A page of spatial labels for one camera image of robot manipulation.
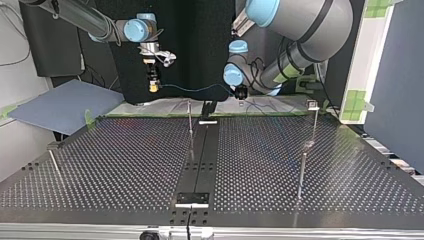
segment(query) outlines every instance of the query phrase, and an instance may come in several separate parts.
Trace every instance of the perforated metal table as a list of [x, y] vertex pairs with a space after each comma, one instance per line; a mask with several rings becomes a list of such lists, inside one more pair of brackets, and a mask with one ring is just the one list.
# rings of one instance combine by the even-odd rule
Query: perforated metal table
[[[313, 116], [188, 125], [100, 119], [54, 151], [60, 172], [46, 153], [0, 184], [0, 223], [424, 230], [423, 187], [332, 117], [314, 138]], [[209, 208], [177, 209], [179, 193]]]

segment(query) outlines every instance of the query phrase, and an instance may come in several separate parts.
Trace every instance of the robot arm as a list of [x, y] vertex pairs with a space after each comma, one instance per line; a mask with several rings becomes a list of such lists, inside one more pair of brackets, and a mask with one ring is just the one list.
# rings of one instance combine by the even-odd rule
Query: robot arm
[[101, 12], [83, 4], [80, 0], [20, 0], [39, 6], [78, 28], [88, 32], [90, 38], [97, 42], [136, 42], [140, 43], [143, 62], [147, 65], [147, 77], [150, 91], [156, 92], [159, 86], [157, 61], [165, 67], [173, 64], [176, 56], [168, 51], [161, 51], [156, 17], [152, 13], [137, 14], [135, 19], [113, 21]]
[[226, 83], [268, 95], [278, 94], [281, 83], [274, 79], [286, 69], [302, 71], [334, 56], [345, 44], [353, 23], [349, 0], [248, 0], [245, 13], [259, 27], [294, 40], [266, 69], [249, 65], [247, 43], [237, 40], [230, 44]]

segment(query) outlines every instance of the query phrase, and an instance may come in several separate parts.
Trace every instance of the black backdrop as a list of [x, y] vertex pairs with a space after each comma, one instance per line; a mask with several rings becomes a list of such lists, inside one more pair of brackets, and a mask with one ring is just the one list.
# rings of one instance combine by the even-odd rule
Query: black backdrop
[[[97, 0], [97, 8], [113, 19], [131, 19], [137, 13], [156, 14], [158, 27], [165, 29], [159, 37], [164, 50], [177, 55], [170, 68], [161, 67], [163, 84], [199, 89], [222, 83], [228, 58], [231, 24], [235, 15], [233, 0]], [[127, 102], [135, 104], [164, 97], [190, 97], [198, 100], [223, 101], [228, 93], [219, 86], [207, 91], [189, 93], [164, 88], [151, 94], [146, 80], [146, 67], [139, 55], [138, 44], [110, 43]]]

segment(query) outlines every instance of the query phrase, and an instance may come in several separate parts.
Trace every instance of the metal rod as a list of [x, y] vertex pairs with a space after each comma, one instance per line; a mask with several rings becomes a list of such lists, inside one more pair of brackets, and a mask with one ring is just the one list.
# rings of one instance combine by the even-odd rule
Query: metal rod
[[317, 129], [317, 122], [318, 122], [318, 113], [319, 113], [319, 109], [317, 109], [315, 111], [315, 121], [314, 121], [314, 130], [312, 133], [312, 141], [315, 141], [315, 133], [316, 133], [316, 129]]
[[191, 102], [190, 100], [187, 101], [187, 108], [188, 108], [188, 121], [190, 126], [190, 135], [193, 136], [193, 122], [191, 120]]
[[57, 165], [56, 158], [54, 157], [54, 154], [53, 154], [53, 150], [49, 150], [49, 153], [50, 153], [50, 158], [53, 161], [54, 168], [56, 169], [56, 171], [60, 172], [59, 165]]
[[306, 167], [307, 156], [308, 156], [307, 153], [303, 153], [302, 154], [302, 160], [301, 160], [301, 163], [300, 163], [299, 189], [297, 191], [297, 198], [299, 200], [302, 199], [303, 179], [305, 177], [305, 167]]
[[[34, 4], [35, 2], [32, 0], [20, 1], [26, 4]], [[80, 0], [57, 0], [58, 13], [55, 11], [52, 2], [44, 1], [39, 6], [52, 14], [58, 14], [60, 18], [90, 33], [94, 37], [102, 38], [109, 33], [110, 26], [104, 16]]]

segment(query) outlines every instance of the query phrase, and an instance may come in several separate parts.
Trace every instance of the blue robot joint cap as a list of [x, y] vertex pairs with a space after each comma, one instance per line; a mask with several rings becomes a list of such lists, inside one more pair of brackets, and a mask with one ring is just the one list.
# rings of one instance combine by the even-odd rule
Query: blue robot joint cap
[[249, 47], [246, 41], [236, 40], [230, 43], [229, 51], [230, 53], [247, 53]]
[[131, 19], [124, 26], [124, 34], [131, 42], [141, 43], [149, 38], [150, 31], [144, 20]]
[[228, 64], [224, 69], [224, 81], [229, 86], [239, 86], [243, 83], [243, 73], [233, 64]]

